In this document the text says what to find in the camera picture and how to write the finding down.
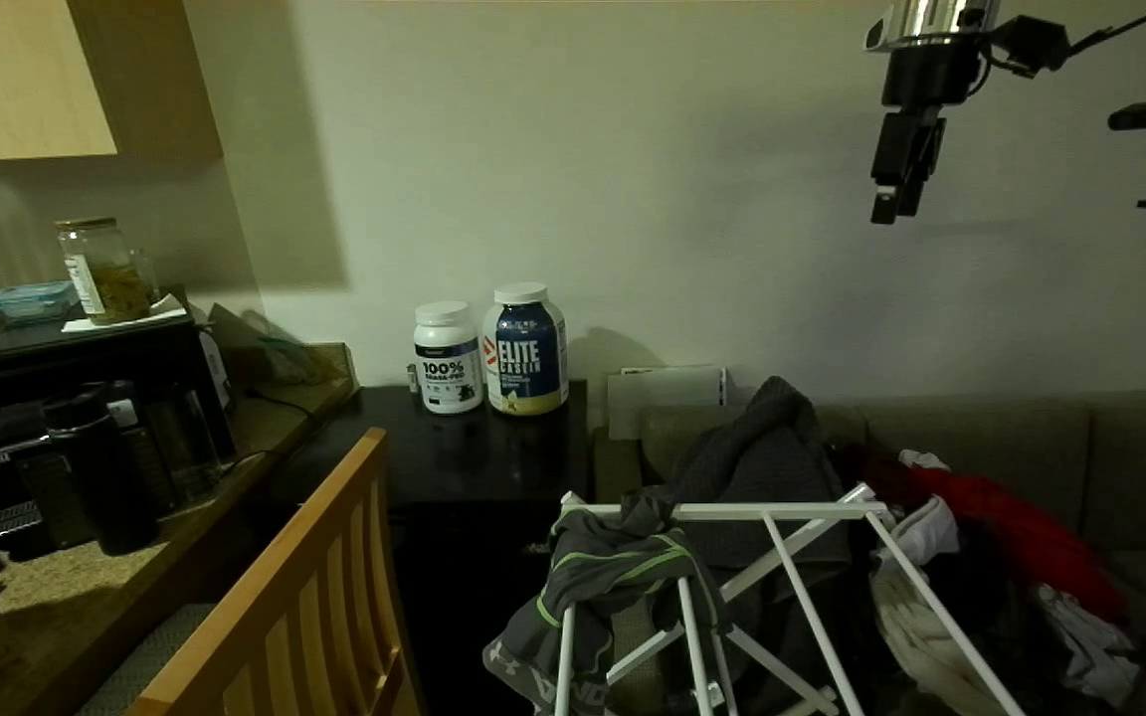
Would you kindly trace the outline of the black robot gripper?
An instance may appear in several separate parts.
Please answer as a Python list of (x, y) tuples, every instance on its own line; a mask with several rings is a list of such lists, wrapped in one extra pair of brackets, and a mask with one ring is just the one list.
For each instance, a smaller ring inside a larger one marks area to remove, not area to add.
[(872, 223), (894, 223), (899, 197), (904, 214), (919, 214), (944, 142), (944, 113), (964, 103), (976, 81), (976, 43), (916, 43), (890, 53), (883, 81), (888, 117), (875, 148), (878, 191), (872, 203)]

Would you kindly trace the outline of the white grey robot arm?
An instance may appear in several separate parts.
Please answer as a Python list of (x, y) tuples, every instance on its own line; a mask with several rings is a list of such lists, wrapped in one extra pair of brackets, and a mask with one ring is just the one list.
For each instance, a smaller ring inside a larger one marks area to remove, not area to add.
[(948, 107), (957, 107), (986, 67), (1000, 0), (888, 0), (867, 50), (888, 56), (883, 126), (872, 158), (875, 223), (919, 211), (935, 170)]

